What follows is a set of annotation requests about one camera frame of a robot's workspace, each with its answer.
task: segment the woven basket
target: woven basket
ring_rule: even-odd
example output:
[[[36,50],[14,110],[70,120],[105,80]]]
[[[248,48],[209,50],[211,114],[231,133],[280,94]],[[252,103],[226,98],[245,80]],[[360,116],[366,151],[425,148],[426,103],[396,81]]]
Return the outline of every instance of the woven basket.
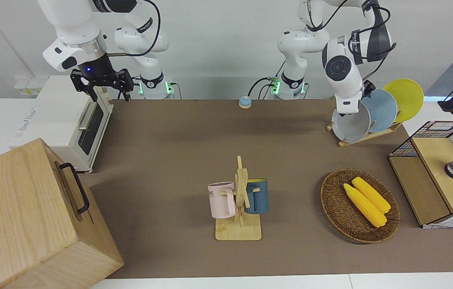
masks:
[[[353,202],[347,197],[343,183],[349,183],[355,177],[361,177],[391,205],[385,214],[387,223],[375,228],[362,215]],[[375,177],[353,169],[342,169],[332,172],[321,187],[321,203],[327,217],[343,234],[362,243],[377,243],[390,238],[399,226],[399,208],[391,192]]]

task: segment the oven handle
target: oven handle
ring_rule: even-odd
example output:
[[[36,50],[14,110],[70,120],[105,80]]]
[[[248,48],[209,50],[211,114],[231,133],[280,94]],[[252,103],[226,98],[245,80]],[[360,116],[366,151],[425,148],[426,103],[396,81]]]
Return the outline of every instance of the oven handle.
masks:
[[[78,130],[87,130],[89,128],[89,125],[91,124],[91,119],[93,118],[94,115],[94,111],[96,110],[96,106],[98,106],[96,102],[90,102],[89,104],[87,104],[87,109],[83,114],[80,124],[78,125]]]

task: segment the wooden mug stand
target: wooden mug stand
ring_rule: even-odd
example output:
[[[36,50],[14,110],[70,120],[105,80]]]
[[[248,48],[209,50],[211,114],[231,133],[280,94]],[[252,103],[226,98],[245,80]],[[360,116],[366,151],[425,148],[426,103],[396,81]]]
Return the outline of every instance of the wooden mug stand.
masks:
[[[376,121],[373,121],[373,123],[371,123],[371,127],[369,128],[369,130],[371,128],[373,128],[373,126],[376,124]],[[363,141],[366,141],[366,140],[369,140],[369,139],[373,139],[373,138],[376,138],[376,137],[380,137],[382,135],[386,135],[386,134],[390,134],[390,133],[393,133],[395,132],[395,130],[397,130],[403,123],[402,122],[395,122],[393,123],[390,127],[388,127],[386,130],[382,130],[381,132],[378,132],[378,133],[367,133],[362,139],[360,139],[359,141],[355,141],[355,142],[346,142],[346,139],[343,139],[341,140],[339,143],[338,143],[338,146],[340,148],[344,148],[344,147],[347,147],[347,146],[350,146],[350,145],[353,145],[355,143],[359,143],[359,142],[363,142]],[[326,129],[331,132],[333,130],[333,122],[326,127]]]
[[[246,191],[248,170],[242,167],[241,156],[237,156],[237,165],[234,191],[237,211],[233,217],[215,220],[215,238],[219,241],[258,241],[262,238],[260,215],[244,212],[244,207],[250,208],[250,200]]]

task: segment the plate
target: plate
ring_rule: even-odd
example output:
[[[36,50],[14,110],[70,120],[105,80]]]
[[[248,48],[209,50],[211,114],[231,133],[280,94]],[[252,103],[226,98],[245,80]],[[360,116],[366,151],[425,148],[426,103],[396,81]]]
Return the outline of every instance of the plate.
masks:
[[[371,127],[371,115],[366,106],[359,104],[358,113],[340,116],[337,110],[331,116],[333,132],[345,142],[357,142],[366,136]]]
[[[343,183],[361,177],[377,190],[391,206],[387,223],[375,228],[357,209],[344,191]],[[353,169],[332,172],[321,186],[321,203],[331,223],[344,235],[362,243],[377,243],[392,237],[399,227],[399,208],[391,192],[375,177]]]
[[[423,106],[423,89],[413,80],[404,78],[393,80],[384,87],[384,90],[394,97],[397,109],[400,111],[395,122],[411,119]]]
[[[382,130],[386,130],[396,119],[396,100],[385,90],[374,90],[370,96],[362,99],[362,104],[369,110],[371,121],[376,122],[369,130],[370,133],[379,133]]]

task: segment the box handle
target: box handle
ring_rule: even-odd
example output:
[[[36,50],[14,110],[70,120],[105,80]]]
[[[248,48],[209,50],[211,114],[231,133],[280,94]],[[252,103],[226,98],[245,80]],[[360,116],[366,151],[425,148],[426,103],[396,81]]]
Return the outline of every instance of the box handle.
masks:
[[[87,198],[87,195],[85,194],[85,190],[83,189],[82,183],[80,183],[80,178],[76,174],[75,167],[71,165],[70,163],[63,163],[59,166],[61,170],[65,168],[71,168],[71,172],[75,176],[76,184],[78,185],[78,188],[80,190],[80,193],[82,194],[82,199],[83,199],[83,207],[78,209],[76,212],[79,214],[83,214],[85,211],[89,209],[89,199]]]

